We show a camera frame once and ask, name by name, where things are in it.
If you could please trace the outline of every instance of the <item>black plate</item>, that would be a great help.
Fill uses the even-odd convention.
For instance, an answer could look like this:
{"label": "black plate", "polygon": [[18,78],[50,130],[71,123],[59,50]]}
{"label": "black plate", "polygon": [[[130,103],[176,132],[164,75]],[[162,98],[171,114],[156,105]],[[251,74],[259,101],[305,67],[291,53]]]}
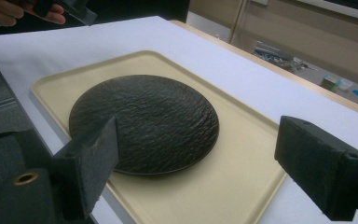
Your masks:
{"label": "black plate", "polygon": [[166,78],[116,77],[86,91],[69,118],[72,137],[98,119],[117,118],[115,171],[160,175],[184,169],[213,148],[219,121],[199,92]]}

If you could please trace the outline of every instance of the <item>beige tray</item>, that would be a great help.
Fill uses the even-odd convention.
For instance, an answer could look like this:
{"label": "beige tray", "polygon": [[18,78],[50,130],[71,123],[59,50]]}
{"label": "beige tray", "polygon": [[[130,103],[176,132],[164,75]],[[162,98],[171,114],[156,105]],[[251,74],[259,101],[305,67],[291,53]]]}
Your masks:
{"label": "beige tray", "polygon": [[68,133],[78,97],[112,77],[158,75],[181,81],[213,105],[220,134],[209,155],[177,173],[112,173],[107,187],[136,223],[256,223],[280,186],[284,171],[273,159],[278,125],[163,56],[140,51],[45,77],[33,93]]}

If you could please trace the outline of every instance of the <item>tray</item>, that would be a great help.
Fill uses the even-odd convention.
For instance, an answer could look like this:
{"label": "tray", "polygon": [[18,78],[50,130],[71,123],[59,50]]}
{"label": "tray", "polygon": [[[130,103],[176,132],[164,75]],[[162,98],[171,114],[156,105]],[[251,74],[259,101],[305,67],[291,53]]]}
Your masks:
{"label": "tray", "polygon": [[274,160],[278,125],[153,51],[139,51],[36,81],[32,91],[65,133],[77,98],[112,77],[157,75],[213,105],[220,134],[202,161],[170,175],[112,173],[107,187],[136,223],[256,223],[285,172]]}

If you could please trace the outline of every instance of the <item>white table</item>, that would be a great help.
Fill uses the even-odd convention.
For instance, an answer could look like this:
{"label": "white table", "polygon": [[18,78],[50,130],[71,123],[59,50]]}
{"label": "white table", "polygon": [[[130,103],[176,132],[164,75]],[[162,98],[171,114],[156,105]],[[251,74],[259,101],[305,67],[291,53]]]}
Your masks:
{"label": "white table", "polygon": [[[178,63],[276,123],[281,115],[305,119],[358,148],[358,112],[158,17],[0,35],[0,70],[41,139],[55,153],[68,138],[31,93],[33,83],[140,50],[153,50]],[[97,202],[94,218],[101,224],[127,223],[108,194]],[[259,223],[331,222],[286,178]],[[358,223],[358,214],[353,223]]]}

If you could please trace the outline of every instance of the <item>hand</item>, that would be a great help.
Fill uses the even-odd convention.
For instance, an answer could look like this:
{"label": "hand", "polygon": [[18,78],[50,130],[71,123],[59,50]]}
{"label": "hand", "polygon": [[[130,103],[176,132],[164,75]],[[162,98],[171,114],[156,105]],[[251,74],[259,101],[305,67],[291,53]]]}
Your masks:
{"label": "hand", "polygon": [[[6,1],[0,0],[0,25],[13,26],[16,24],[16,19],[22,18],[24,11],[32,15],[37,16],[33,12],[34,3],[36,0],[25,1],[25,0],[13,0]],[[63,8],[59,5],[54,4],[45,18],[41,18],[45,21],[51,21],[58,24],[65,23],[65,17],[62,15],[64,12]]]}

